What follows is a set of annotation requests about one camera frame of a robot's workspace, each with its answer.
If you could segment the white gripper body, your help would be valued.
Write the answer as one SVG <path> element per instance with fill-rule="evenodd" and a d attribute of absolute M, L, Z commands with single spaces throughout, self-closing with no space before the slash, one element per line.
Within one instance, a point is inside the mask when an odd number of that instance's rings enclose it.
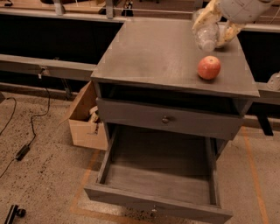
<path fill-rule="evenodd" d="M 220 0 L 222 16 L 236 24 L 256 21 L 272 5 L 273 0 Z"/>

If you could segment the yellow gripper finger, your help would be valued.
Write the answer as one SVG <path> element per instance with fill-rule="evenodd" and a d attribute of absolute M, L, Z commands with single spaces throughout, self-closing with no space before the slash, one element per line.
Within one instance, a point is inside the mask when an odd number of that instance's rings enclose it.
<path fill-rule="evenodd" d="M 195 18 L 192 29 L 197 31 L 205 25 L 215 24 L 221 20 L 221 0 L 211 0 Z"/>
<path fill-rule="evenodd" d="M 236 24 L 231 21 L 227 21 L 224 24 L 218 24 L 219 37 L 217 40 L 217 47 L 222 48 L 231 42 L 237 34 L 245 27 L 245 24 Z"/>

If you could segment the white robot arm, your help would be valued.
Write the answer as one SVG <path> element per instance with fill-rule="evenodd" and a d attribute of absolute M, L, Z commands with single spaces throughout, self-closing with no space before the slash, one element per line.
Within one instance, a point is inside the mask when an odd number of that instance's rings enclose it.
<path fill-rule="evenodd" d="M 245 27 L 256 21 L 275 0 L 211 0 L 193 13 L 192 33 L 206 52 L 221 48 Z"/>

